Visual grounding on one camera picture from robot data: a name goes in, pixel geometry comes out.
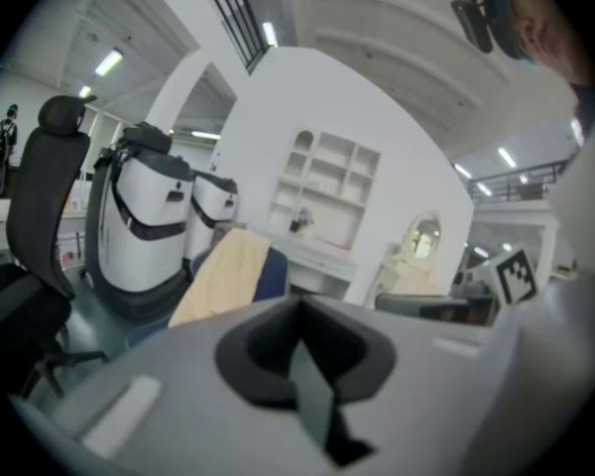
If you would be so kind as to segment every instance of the office chair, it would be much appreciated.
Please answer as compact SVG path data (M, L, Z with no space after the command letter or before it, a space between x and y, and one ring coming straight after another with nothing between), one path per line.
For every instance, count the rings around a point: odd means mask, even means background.
M191 272L195 277L200 270L200 266L205 262L212 249L208 249L198 254L191 263ZM273 247L269 247L267 260L260 273L256 292L253 301L262 301L263 299L279 298L289 293L289 260L282 252ZM128 349L139 345L145 339L153 334L168 328L170 317L163 319L149 326L145 326L132 333L126 340Z
M56 237L70 188L90 139L78 132L84 104L94 100L57 96L40 110L40 127L24 149L7 216L7 241L22 268L0 266L0 381L7 391L32 390L45 377L59 397L54 368L101 359L101 351L66 353L56 341L70 316L74 291L56 254Z

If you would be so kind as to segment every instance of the white robot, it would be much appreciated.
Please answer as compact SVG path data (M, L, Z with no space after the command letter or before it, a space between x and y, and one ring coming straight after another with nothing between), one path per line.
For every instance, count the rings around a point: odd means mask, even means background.
M236 211L236 183L194 172L168 155L171 145L143 123L95 164L86 274L101 299L131 319L176 306L191 283L189 263L209 248L216 222Z

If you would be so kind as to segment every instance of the shelf compartment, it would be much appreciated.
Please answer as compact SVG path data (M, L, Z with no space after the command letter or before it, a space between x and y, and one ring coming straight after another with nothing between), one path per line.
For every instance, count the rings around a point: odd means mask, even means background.
M304 172L304 165L306 164L306 156L303 154L292 152L285 167L285 176L295 179L300 179Z
M313 145L313 133L310 131L301 131L297 134L296 142L294 143L294 150L308 154L310 147Z
M280 231L288 231L293 219L293 213L285 210L283 206L271 205L269 224Z
M324 162L348 169L355 144L332 134L322 134L315 150L315 157Z
M338 202L340 204L345 204L347 206L351 206L353 208L363 209L365 207L364 204L360 202L353 201L351 199L347 199L337 194L331 194L328 192L324 192L323 190L319 190L317 188L309 187L308 185L304 186L304 192L308 192L313 195L317 195L319 197L325 197L326 199L330 199L332 201Z
M276 207L294 210L298 206L298 194L299 188L297 186L279 183L273 198L273 204Z
M348 183L344 186L343 198L361 205L365 205L370 195L372 180L364 175L351 172Z
M367 178L372 178L377 170L379 163L379 154L368 150L364 147L359 147L357 150L357 157L353 162L351 170L357 175L362 175Z
M340 198L322 196L306 188L300 207L308 208L313 216L313 224L306 228L310 238L350 250L364 214L361 207Z
M335 164L313 159L306 174L305 185L331 195L341 193L346 170Z

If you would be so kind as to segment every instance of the blue cushion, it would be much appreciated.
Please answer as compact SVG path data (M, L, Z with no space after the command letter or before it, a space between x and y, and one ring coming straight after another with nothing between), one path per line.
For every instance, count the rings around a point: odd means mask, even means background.
M210 252L211 250L206 250L194 258L191 264L191 272L194 276L196 276ZM269 254L267 254L265 266L260 273L256 293L254 294L254 301L283 297L288 292L288 277L289 260L287 256L279 250L269 247ZM135 331L126 341L128 348L132 349L154 333L167 329L169 321L169 319L165 319Z

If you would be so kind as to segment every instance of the black railing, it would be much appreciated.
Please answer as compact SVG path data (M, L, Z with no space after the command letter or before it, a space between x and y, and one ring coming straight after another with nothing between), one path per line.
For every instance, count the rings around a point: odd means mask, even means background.
M242 62L251 72L269 48L263 41L249 0L213 0Z
M492 177L471 179L468 190L474 202L530 201L544 199L568 161L513 170Z

